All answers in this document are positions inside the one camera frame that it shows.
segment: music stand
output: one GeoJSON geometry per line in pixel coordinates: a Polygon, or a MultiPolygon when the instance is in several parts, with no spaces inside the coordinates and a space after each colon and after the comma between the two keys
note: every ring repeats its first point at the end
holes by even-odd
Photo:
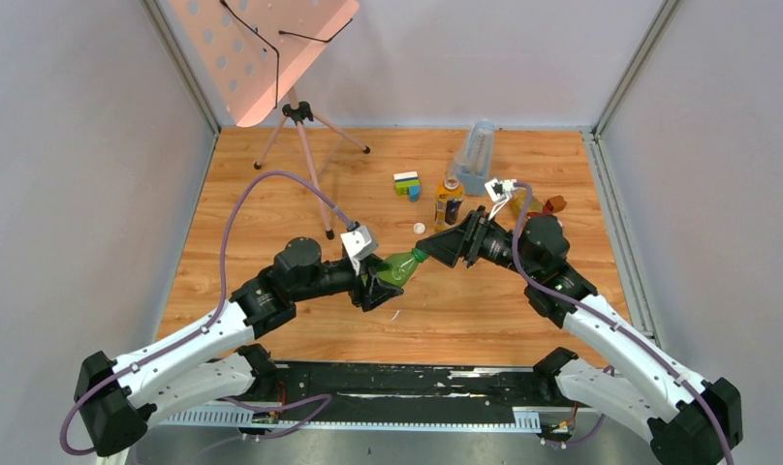
{"type": "MultiPolygon", "coordinates": [[[[317,118],[344,139],[370,149],[298,100],[295,83],[332,38],[351,22],[356,0],[165,0],[189,36],[226,103],[235,125],[254,126],[284,96],[289,104],[255,168],[263,165],[278,133],[292,118],[315,187],[320,189],[303,120],[317,118]]],[[[329,210],[319,201],[326,236],[334,238],[329,210]]]]}

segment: robotic arm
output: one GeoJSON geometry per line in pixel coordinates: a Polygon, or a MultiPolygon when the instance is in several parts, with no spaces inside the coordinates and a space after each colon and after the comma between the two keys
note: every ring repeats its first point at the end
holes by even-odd
{"type": "MultiPolygon", "coordinates": [[[[508,194],[502,183],[499,193],[489,192],[499,201],[508,194]]],[[[555,217],[531,218],[520,232],[511,232],[494,221],[496,206],[492,211],[486,213],[481,206],[417,247],[449,267],[460,260],[471,266],[483,258],[525,273],[534,281],[524,291],[532,308],[596,349],[623,375],[605,375],[558,348],[534,367],[552,390],[636,432],[662,463],[717,463],[724,456],[717,430],[730,448],[741,442],[736,388],[724,378],[708,382],[625,322],[567,262],[569,242],[555,217]],[[517,269],[515,255],[522,269],[517,269]]],[[[377,244],[366,227],[355,223],[341,238],[339,261],[322,262],[320,244],[295,238],[274,257],[273,265],[233,292],[222,309],[130,354],[109,359],[98,352],[88,357],[80,368],[75,399],[94,445],[91,450],[101,456],[117,453],[173,414],[210,400],[269,390],[261,380],[277,367],[260,345],[246,344],[293,319],[296,302],[347,293],[354,305],[369,311],[403,293],[378,277],[376,266],[382,260],[373,254],[377,244]],[[205,363],[234,348],[232,355],[205,363]]]]}
{"type": "MultiPolygon", "coordinates": [[[[483,258],[517,271],[511,246],[514,234],[500,227],[481,206],[456,227],[419,241],[417,247],[449,267],[460,260],[471,266],[483,258]]],[[[739,444],[742,419],[736,388],[725,378],[708,382],[625,322],[567,262],[569,242],[555,217],[529,219],[517,238],[517,251],[525,272],[540,285],[525,288],[531,307],[585,341],[624,376],[610,377],[573,352],[558,348],[535,370],[553,379],[563,396],[590,405],[636,432],[663,463],[715,464],[723,458],[723,451],[711,420],[690,390],[695,388],[719,421],[729,446],[739,444]]]]}
{"type": "Polygon", "coordinates": [[[76,401],[103,380],[129,369],[80,408],[97,454],[108,456],[130,447],[148,428],[172,414],[257,389],[258,380],[275,367],[261,346],[245,345],[293,319],[296,302],[348,293],[355,306],[369,311],[403,294],[401,288],[377,277],[375,266],[382,260],[373,254],[377,244],[366,227],[355,225],[341,237],[344,257],[337,262],[321,262],[321,247],[315,240],[292,239],[274,257],[272,266],[232,293],[221,318],[213,325],[209,322],[217,309],[154,344],[114,360],[103,352],[85,359],[78,376],[76,401]],[[195,331],[198,337],[186,337],[195,331]],[[237,347],[232,356],[204,363],[237,347]],[[140,364],[149,354],[160,351],[162,355],[140,364]]]}

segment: wooden table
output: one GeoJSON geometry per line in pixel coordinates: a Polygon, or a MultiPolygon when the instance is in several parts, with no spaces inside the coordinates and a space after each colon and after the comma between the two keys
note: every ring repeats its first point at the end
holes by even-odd
{"type": "MultiPolygon", "coordinates": [[[[252,164],[269,129],[225,129],[217,144],[198,210],[174,280],[158,337],[164,337],[214,308],[220,290],[218,252],[223,228],[243,188],[258,172],[306,173],[294,128],[288,126],[264,171],[252,164]]],[[[406,251],[422,236],[416,222],[433,232],[436,187],[465,131],[368,129],[354,135],[372,151],[365,155],[329,130],[309,130],[318,169],[333,153],[321,187],[351,218],[378,238],[378,255],[406,251]],[[417,171],[421,199],[409,202],[393,189],[392,175],[417,171]]],[[[500,131],[492,174],[530,182],[541,200],[561,194],[568,201],[559,218],[572,244],[570,263],[593,282],[617,311],[628,318],[597,193],[579,133],[500,131]]],[[[490,200],[467,198],[461,218],[490,200]]],[[[506,208],[497,221],[507,228],[514,217],[506,208]]],[[[333,220],[335,233],[343,225],[333,220]]],[[[259,185],[240,210],[228,251],[228,293],[271,264],[296,236],[323,245],[324,260],[340,257],[339,237],[325,238],[314,195],[285,178],[259,185]]],[[[423,263],[405,295],[362,313],[349,297],[333,295],[298,304],[298,317],[258,342],[275,358],[423,363],[531,365],[563,346],[595,365],[604,363],[577,338],[539,317],[522,294],[521,278],[491,263],[446,268],[423,263]]]]}

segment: black wire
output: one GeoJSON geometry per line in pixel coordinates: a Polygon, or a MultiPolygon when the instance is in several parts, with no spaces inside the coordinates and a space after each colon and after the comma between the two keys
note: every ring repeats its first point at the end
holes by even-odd
{"type": "Polygon", "coordinates": [[[331,42],[331,40],[332,40],[332,39],[334,39],[335,37],[337,37],[337,34],[340,34],[340,31],[342,31],[343,29],[346,29],[346,26],[348,26],[349,24],[351,24],[351,23],[352,23],[352,20],[353,20],[353,18],[350,18],[350,19],[349,19],[349,22],[347,22],[346,24],[343,24],[343,27],[341,27],[340,29],[337,29],[337,32],[335,32],[333,36],[331,36],[331,37],[329,37],[328,39],[325,39],[325,40],[324,40],[324,39],[318,39],[318,38],[316,38],[316,37],[309,37],[309,36],[304,36],[304,35],[302,35],[302,34],[298,34],[298,33],[296,33],[296,32],[289,32],[289,31],[284,31],[283,29],[280,29],[280,30],[278,30],[278,31],[277,31],[277,33],[278,33],[278,34],[280,34],[281,36],[295,36],[295,37],[301,37],[301,38],[303,38],[303,39],[308,39],[308,40],[310,40],[310,41],[315,41],[315,42],[320,42],[320,43],[323,43],[323,44],[328,44],[329,42],[331,42]]]}
{"type": "Polygon", "coordinates": [[[258,30],[257,29],[252,28],[252,26],[247,24],[246,21],[241,19],[240,16],[238,16],[237,13],[235,13],[235,11],[232,10],[232,7],[230,7],[229,4],[226,3],[226,0],[219,0],[219,1],[220,1],[220,4],[223,5],[227,10],[229,10],[229,13],[231,13],[232,16],[234,16],[235,19],[237,19],[237,21],[240,22],[240,24],[243,24],[244,26],[246,26],[246,29],[252,31],[252,34],[258,36],[258,39],[264,41],[267,46],[271,47],[271,49],[274,50],[274,54],[277,55],[277,66],[275,66],[275,68],[274,68],[274,107],[277,108],[277,103],[280,101],[280,97],[279,97],[280,94],[278,93],[278,85],[277,85],[278,82],[280,81],[280,50],[278,50],[276,46],[273,46],[271,44],[271,42],[267,41],[262,35],[258,34],[258,30]]]}

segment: plastic bottle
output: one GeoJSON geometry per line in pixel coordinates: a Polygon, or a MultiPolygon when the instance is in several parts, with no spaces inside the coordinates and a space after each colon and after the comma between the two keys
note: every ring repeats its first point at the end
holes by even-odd
{"type": "Polygon", "coordinates": [[[489,178],[496,132],[497,126],[491,121],[478,121],[454,155],[449,173],[457,176],[467,196],[485,196],[485,182],[489,178]]]}
{"type": "Polygon", "coordinates": [[[443,231],[457,223],[464,194],[462,183],[451,174],[437,186],[437,203],[434,208],[434,230],[436,232],[443,231]]]}
{"type": "Polygon", "coordinates": [[[427,258],[428,254],[417,248],[412,249],[411,252],[391,254],[377,265],[377,277],[402,288],[418,265],[425,262],[427,258]]]}
{"type": "MultiPolygon", "coordinates": [[[[525,197],[527,195],[528,192],[526,192],[525,189],[519,188],[515,191],[515,195],[509,201],[509,208],[512,210],[512,213],[515,214],[515,218],[519,216],[520,209],[522,208],[522,204],[525,202],[525,197]]],[[[526,217],[531,213],[541,212],[543,212],[543,203],[536,197],[531,196],[531,203],[528,204],[526,217]]]]}

